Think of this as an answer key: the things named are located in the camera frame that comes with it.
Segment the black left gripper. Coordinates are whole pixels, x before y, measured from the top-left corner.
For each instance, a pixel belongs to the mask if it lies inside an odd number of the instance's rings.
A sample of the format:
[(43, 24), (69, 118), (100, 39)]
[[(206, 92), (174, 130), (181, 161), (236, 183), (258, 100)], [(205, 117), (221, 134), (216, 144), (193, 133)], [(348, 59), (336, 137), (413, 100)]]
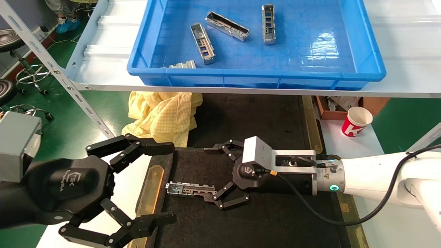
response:
[[(67, 241), (93, 248), (123, 248), (132, 240), (150, 237), (157, 227), (176, 223), (172, 212), (141, 215), (130, 219), (109, 198), (115, 187), (114, 173), (120, 173), (142, 155), (172, 154), (171, 142), (120, 135), (86, 147), (83, 159), (55, 159), (34, 162), (22, 180), (1, 182), (1, 229), (28, 225), (55, 225)], [(117, 153), (109, 165), (100, 157)], [(112, 235), (82, 229), (105, 211), (119, 225)]]

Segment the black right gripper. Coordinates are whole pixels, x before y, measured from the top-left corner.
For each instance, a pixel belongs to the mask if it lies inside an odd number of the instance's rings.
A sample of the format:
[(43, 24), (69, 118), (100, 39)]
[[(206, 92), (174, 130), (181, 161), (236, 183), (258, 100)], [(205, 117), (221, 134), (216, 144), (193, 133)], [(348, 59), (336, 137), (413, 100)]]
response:
[[(235, 162), (233, 181), (227, 183), (215, 194), (203, 193), (205, 202), (215, 204), (221, 210), (228, 210), (249, 202), (249, 193), (293, 194), (294, 191), (288, 184), (293, 185), (303, 196), (317, 195), (317, 185), (312, 174), (277, 173), (277, 175), (272, 175), (270, 169), (255, 162), (245, 164), (242, 162), (242, 157), (237, 159), (233, 154), (233, 151), (243, 150), (244, 143), (234, 139), (224, 143), (216, 143), (213, 147), (203, 148), (203, 152), (207, 154), (226, 154), (231, 161)], [(225, 198), (237, 187), (243, 195), (225, 201)]]

